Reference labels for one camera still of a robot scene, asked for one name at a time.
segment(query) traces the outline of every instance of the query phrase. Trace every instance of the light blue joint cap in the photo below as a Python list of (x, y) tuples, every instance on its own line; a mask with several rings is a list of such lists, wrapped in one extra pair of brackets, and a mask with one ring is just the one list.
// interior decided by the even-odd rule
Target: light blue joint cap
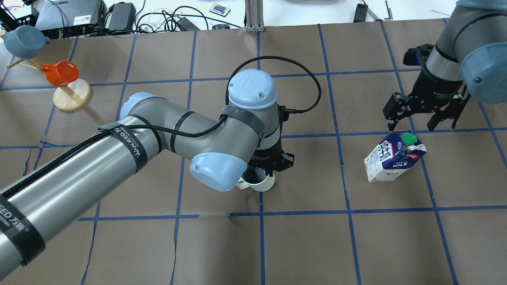
[(137, 92), (137, 93), (134, 93), (132, 96), (130, 96), (130, 98), (128, 98), (128, 101), (126, 101), (123, 104), (122, 110), (120, 111), (120, 119), (125, 118), (125, 116), (128, 115), (130, 113), (130, 111), (132, 110), (132, 108), (134, 108), (134, 106), (136, 106), (139, 102), (141, 102), (141, 101), (143, 101), (145, 99), (154, 98), (154, 97), (155, 98), (162, 98), (164, 100), (167, 100), (164, 97), (153, 95), (153, 94), (149, 94), (147, 92)]
[(23, 25), (4, 37), (5, 48), (14, 56), (30, 59), (34, 58), (48, 43), (49, 38), (35, 27)]
[(259, 69), (246, 69), (237, 73), (229, 82), (229, 101), (246, 110), (265, 109), (276, 103), (273, 79)]
[(480, 102), (507, 102), (507, 42), (482, 46), (461, 63), (461, 76), (470, 94)]
[(225, 153), (201, 153), (192, 158), (190, 173), (217, 191), (230, 191), (246, 170), (246, 162)]
[(456, 5), (483, 10), (507, 10), (507, 0), (460, 0)]

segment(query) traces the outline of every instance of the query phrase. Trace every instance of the blue tape line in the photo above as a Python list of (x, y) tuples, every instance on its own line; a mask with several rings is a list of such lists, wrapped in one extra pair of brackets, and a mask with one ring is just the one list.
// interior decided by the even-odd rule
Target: blue tape line
[(44, 131), (44, 136), (48, 135), (49, 127), (51, 126), (51, 121), (53, 121), (53, 116), (55, 115), (56, 106), (53, 105), (51, 109), (51, 114), (49, 115), (48, 124), (46, 125), (46, 130)]
[(495, 140), (496, 147), (498, 148), (498, 152), (500, 152), (500, 157), (503, 160), (504, 166), (507, 168), (507, 160), (505, 159), (505, 154), (503, 153), (502, 146), (500, 145), (500, 141), (498, 140), (498, 137), (496, 136), (495, 131), (493, 130), (493, 125), (491, 125), (491, 121), (489, 120), (488, 114), (486, 113), (486, 109), (484, 109), (484, 106), (482, 106), (482, 103), (479, 103), (479, 108), (481, 108), (482, 114), (484, 115), (484, 119), (486, 119), (486, 123), (488, 124), (489, 130), (491, 131), (491, 134), (493, 135), (493, 139)]
[(16, 87), (16, 88), (5, 88), (2, 91), (19, 91), (19, 90), (42, 90), (42, 89), (56, 89), (55, 86), (40, 86), (40, 87)]
[[(401, 92), (401, 94), (404, 95), (405, 92), (403, 90), (403, 85), (402, 85), (402, 82), (400, 80), (400, 74), (399, 74), (399, 72), (397, 70), (397, 66), (396, 66), (396, 62), (394, 60), (394, 56), (393, 56), (393, 53), (392, 53), (391, 45), (389, 43), (389, 38), (387, 37), (387, 33), (385, 31), (385, 27), (384, 27), (384, 24), (382, 23), (382, 21), (380, 21), (380, 26), (382, 28), (382, 33), (384, 34), (384, 39), (385, 39), (385, 42), (386, 42), (386, 45), (387, 45), (387, 50), (389, 51), (389, 56), (391, 58), (392, 66), (394, 67), (394, 72), (396, 74), (396, 79), (397, 79), (398, 85), (400, 87), (400, 92)], [(410, 126), (412, 128), (412, 132), (415, 135), (417, 135), (417, 131), (416, 131), (416, 128), (415, 128), (415, 125), (414, 125), (414, 121), (412, 120), (412, 117), (409, 117), (409, 121), (410, 121)], [(441, 238), (442, 244), (444, 246), (444, 251), (445, 251), (446, 258), (447, 258), (447, 263), (449, 265), (449, 270), (450, 270), (450, 273), (451, 273), (453, 284), (457, 285), (458, 284), (458, 280), (456, 278), (456, 273), (454, 272), (454, 266), (452, 264), (452, 259), (451, 259), (451, 255), (449, 253), (449, 248), (447, 247), (447, 241), (446, 241), (445, 234), (444, 234), (444, 228), (443, 228), (442, 222), (440, 220), (440, 214), (439, 214), (439, 211), (437, 209), (437, 203), (436, 203), (435, 198), (433, 196), (433, 190), (431, 188), (431, 183), (429, 181), (428, 171), (426, 169), (426, 164), (424, 163), (424, 158), (423, 157), (421, 157), (421, 164), (422, 164), (422, 170), (424, 172), (424, 177), (426, 179), (426, 184), (428, 186), (428, 192), (429, 192), (429, 195), (430, 195), (430, 198), (431, 198), (431, 203), (433, 205), (433, 211), (435, 213), (435, 218), (437, 220), (437, 225), (438, 225), (438, 228), (439, 228), (439, 231), (440, 231), (440, 238)]]
[(320, 44), (322, 45), (322, 53), (324, 55), (325, 72), (326, 72), (327, 78), (328, 78), (328, 89), (329, 89), (329, 97), (331, 100), (331, 111), (333, 113), (333, 122), (335, 124), (336, 141), (338, 144), (338, 156), (340, 157), (340, 171), (341, 171), (341, 175), (342, 175), (343, 193), (345, 195), (345, 204), (347, 205), (347, 212), (348, 212), (348, 217), (349, 217), (350, 241), (352, 243), (352, 254), (354, 256), (355, 274), (356, 274), (357, 284), (361, 285), (361, 273), (359, 270), (359, 260), (357, 257), (357, 246), (355, 243), (354, 223), (352, 221), (352, 211), (350, 210), (350, 201), (349, 201), (349, 198), (347, 195), (347, 186), (345, 183), (345, 175), (343, 173), (343, 155), (342, 155), (342, 146), (341, 146), (341, 140), (340, 140), (340, 130), (338, 128), (338, 121), (336, 118), (335, 102), (334, 102), (334, 98), (333, 98), (333, 88), (331, 86), (331, 76), (329, 73), (328, 56), (325, 51), (325, 44), (324, 44), (324, 37), (322, 35), (322, 28), (321, 28), (320, 24), (318, 24), (317, 27), (318, 27), (318, 32), (319, 32), (319, 36), (320, 36)]
[[(419, 72), (421, 69), (398, 69), (398, 72)], [(394, 72), (394, 70), (366, 70), (366, 71), (351, 71), (351, 72), (331, 72), (330, 75), (345, 75), (345, 74), (366, 74), (366, 73), (388, 73)], [(324, 76), (327, 73), (314, 73), (315, 76)], [(273, 78), (285, 78), (285, 77), (305, 77), (308, 74), (281, 74), (271, 75)], [(217, 77), (217, 78), (196, 78), (192, 81), (222, 81), (229, 80), (228, 77)], [(155, 84), (155, 83), (175, 83), (175, 82), (188, 82), (189, 79), (171, 79), (171, 80), (153, 80), (153, 81), (133, 81), (133, 82), (115, 82), (115, 83), (93, 83), (90, 86), (116, 86), (116, 85), (136, 85), (136, 84)], [(16, 88), (5, 88), (1, 91), (18, 91), (18, 90), (39, 90), (39, 89), (56, 89), (55, 86), (40, 86), (40, 87), (16, 87)]]
[(507, 209), (507, 205), (438, 207), (437, 209), (439, 211), (499, 210)]
[(33, 149), (33, 148), (39, 148), (39, 146), (0, 147), (0, 151), (1, 150), (26, 150), (26, 149)]
[(304, 215), (339, 215), (347, 214), (348, 210), (316, 210), (316, 211), (280, 211), (265, 212), (265, 216), (304, 216)]
[(76, 47), (78, 46), (78, 39), (79, 38), (76, 38), (76, 40), (74, 41), (74, 46), (72, 47), (72, 51), (70, 52), (70, 57), (68, 58), (69, 61), (72, 61), (72, 59), (74, 58), (74, 52), (76, 51)]
[(448, 133), (448, 132), (487, 132), (489, 129), (480, 128), (480, 129), (453, 129), (453, 130), (420, 130), (417, 133)]
[(235, 217), (258, 217), (260, 215), (260, 212), (230, 213), (228, 218), (232, 219)]
[(340, 136), (357, 136), (357, 135), (387, 135), (389, 132), (344, 132)]
[(283, 135), (281, 138), (306, 138), (306, 137), (335, 137), (334, 133), (322, 133), (322, 134), (292, 134), (292, 135)]
[(85, 284), (85, 281), (86, 281), (86, 274), (88, 273), (88, 267), (90, 266), (90, 260), (91, 260), (91, 257), (92, 257), (92, 251), (93, 251), (93, 244), (94, 244), (94, 241), (95, 241), (95, 232), (97, 231), (97, 218), (98, 218), (98, 214), (100, 212), (100, 205), (101, 205), (102, 202), (99, 202), (97, 204), (97, 208), (95, 208), (95, 219), (93, 220), (93, 234), (92, 234), (92, 243), (90, 245), (90, 252), (88, 254), (88, 263), (86, 264), (86, 269), (85, 269), (85, 273), (83, 274), (83, 278), (81, 278), (81, 285), (84, 285)]
[(76, 146), (76, 145), (55, 145), (45, 140), (42, 140), (41, 143), (45, 143), (44, 148), (47, 149), (73, 148)]
[(260, 238), (261, 238), (261, 284), (266, 285), (266, 259), (264, 251), (264, 197), (262, 192), (259, 193), (259, 216), (260, 216)]
[(92, 87), (95, 87), (95, 86), (116, 86), (116, 85), (123, 85), (123, 83), (117, 82), (117, 83), (93, 83), (93, 84), (90, 84), (90, 86), (92, 86)]
[(217, 77), (217, 78), (195, 78), (193, 81), (220, 81), (220, 80), (229, 80), (228, 77)]
[(192, 43), (192, 59), (190, 61), (189, 95), (187, 97), (187, 109), (190, 109), (192, 102), (192, 80), (194, 78), (195, 46), (197, 43), (197, 31), (194, 31), (194, 42)]
[[(9, 64), (12, 64), (14, 62), (14, 58), (15, 58), (15, 56), (13, 55)], [(9, 74), (9, 70), (10, 70), (10, 68), (8, 68), (5, 71), (4, 77), (2, 78), (2, 82), (0, 83), (0, 90), (2, 90), (2, 91), (6, 91), (5, 89), (2, 89), (2, 87), (4, 86), (5, 79), (7, 78), (7, 74)]]
[(391, 45), (389, 44), (389, 39), (387, 38), (387, 33), (385, 32), (384, 24), (382, 23), (382, 21), (380, 21), (379, 23), (380, 23), (380, 27), (382, 28), (382, 33), (384, 34), (384, 39), (387, 44), (387, 50), (389, 51), (389, 56), (391, 58), (392, 66), (394, 67), (394, 73), (396, 74), (396, 80), (398, 80), (398, 85), (400, 86), (401, 94), (404, 95), (405, 92), (403, 91), (402, 81), (400, 79), (400, 74), (398, 73), (398, 68), (396, 66), (394, 56), (392, 54)]
[(39, 166), (39, 162), (41, 160), (42, 152), (44, 151), (44, 147), (45, 147), (44, 143), (42, 143), (41, 147), (37, 147), (39, 149), (39, 155), (37, 155), (37, 159), (35, 160), (35, 164), (33, 165), (34, 170), (36, 170), (37, 167)]
[(125, 96), (125, 88), (127, 86), (128, 74), (130, 72), (130, 65), (132, 63), (132, 56), (134, 55), (135, 41), (137, 39), (137, 34), (134, 34), (134, 38), (132, 40), (132, 47), (130, 48), (130, 55), (128, 58), (127, 71), (125, 72), (125, 79), (123, 80), (122, 94), (120, 96), (120, 102), (118, 103), (118, 110), (116, 111), (116, 121), (120, 118), (120, 111), (122, 110), (122, 102), (123, 96)]
[(155, 215), (155, 216), (118, 216), (118, 217), (82, 217), (78, 221), (142, 221), (142, 220), (174, 220), (197, 219), (200, 215)]
[(394, 209), (361, 209), (352, 210), (352, 213), (405, 213), (405, 212), (429, 212), (433, 208), (394, 208)]
[[(324, 76), (326, 73), (314, 73), (315, 76)], [(300, 74), (280, 74), (280, 75), (271, 75), (272, 78), (285, 78), (285, 77), (306, 77), (310, 76), (308, 73), (300, 73)]]
[[(257, 57), (261, 56), (261, 32), (257, 32)], [(261, 61), (257, 61), (257, 69), (261, 69)]]
[(431, 198), (431, 203), (433, 205), (433, 210), (435, 212), (435, 218), (437, 220), (437, 225), (439, 228), (440, 237), (442, 239), (442, 244), (444, 246), (445, 256), (447, 258), (447, 263), (449, 264), (449, 269), (451, 271), (452, 282), (454, 285), (458, 285), (458, 279), (456, 277), (456, 272), (454, 271), (454, 265), (452, 263), (451, 254), (450, 254), (449, 248), (447, 246), (447, 240), (445, 238), (444, 227), (442, 226), (442, 221), (440, 220), (440, 214), (439, 214), (439, 210), (437, 207), (437, 202), (435, 201), (435, 197), (433, 195), (433, 189), (431, 187), (431, 182), (429, 181), (428, 170), (426, 168), (426, 163), (424, 162), (424, 157), (421, 157), (421, 164), (422, 164), (422, 170), (424, 171), (424, 177), (426, 178), (426, 184), (428, 185), (429, 196)]
[(152, 83), (174, 83), (174, 82), (188, 82), (190, 79), (171, 79), (171, 80), (154, 80), (154, 81), (134, 81), (134, 82), (126, 82), (126, 85), (136, 85), (136, 84), (152, 84)]

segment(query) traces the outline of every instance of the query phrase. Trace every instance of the cup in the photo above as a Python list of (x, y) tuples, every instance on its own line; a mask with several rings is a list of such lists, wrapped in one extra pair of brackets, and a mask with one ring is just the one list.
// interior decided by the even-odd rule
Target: cup
[(51, 85), (56, 87), (67, 86), (79, 77), (78, 67), (68, 60), (58, 63), (43, 64), (41, 71)]
[(16, 57), (34, 58), (49, 43), (41, 31), (35, 27), (23, 25), (4, 36), (5, 48)]

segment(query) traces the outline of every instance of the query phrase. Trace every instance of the electronic device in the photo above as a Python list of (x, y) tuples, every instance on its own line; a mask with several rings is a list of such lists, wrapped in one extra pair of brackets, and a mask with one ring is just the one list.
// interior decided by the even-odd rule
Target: electronic device
[(368, 13), (368, 5), (357, 4), (355, 8), (354, 23), (366, 22), (366, 14)]
[(102, 0), (65, 0), (46, 2), (35, 27), (50, 39), (75, 37), (103, 26), (105, 4)]
[(107, 28), (110, 30), (132, 29), (134, 17), (135, 7), (132, 3), (117, 3), (113, 6)]
[(209, 8), (209, 11), (222, 17), (225, 17), (231, 11), (231, 9), (215, 3), (211, 8)]
[[(24, 6), (15, 10), (10, 10), (6, 12), (7, 16), (12, 19), (14, 16), (15, 21), (19, 25), (30, 25), (35, 26), (35, 22), (37, 21), (37, 17), (39, 16), (39, 12), (33, 6)], [(6, 30), (11, 30), (7, 25), (4, 24), (4, 19), (0, 19), (2, 22), (2, 28)]]
[(194, 25), (194, 23), (185, 17), (178, 20), (177, 24), (181, 31), (200, 30), (196, 25)]

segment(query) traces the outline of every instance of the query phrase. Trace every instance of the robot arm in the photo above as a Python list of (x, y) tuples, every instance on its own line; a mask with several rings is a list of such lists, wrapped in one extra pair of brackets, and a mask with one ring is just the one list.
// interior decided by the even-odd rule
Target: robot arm
[(434, 113), (428, 122), (434, 130), (453, 119), (453, 128), (469, 96), (484, 103), (507, 101), (507, 1), (461, 0), (437, 43), (410, 49), (406, 65), (422, 71), (412, 92), (394, 93), (383, 112), (394, 130), (399, 120), (417, 113)]
[[(320, 85), (314, 80), (316, 105)], [(231, 190), (242, 176), (258, 180), (291, 167), (294, 156), (280, 142), (288, 114), (277, 105), (269, 74), (239, 72), (228, 93), (230, 104), (218, 122), (163, 97), (137, 93), (118, 122), (1, 190), (0, 281), (164, 149), (190, 159), (192, 175), (218, 191)]]

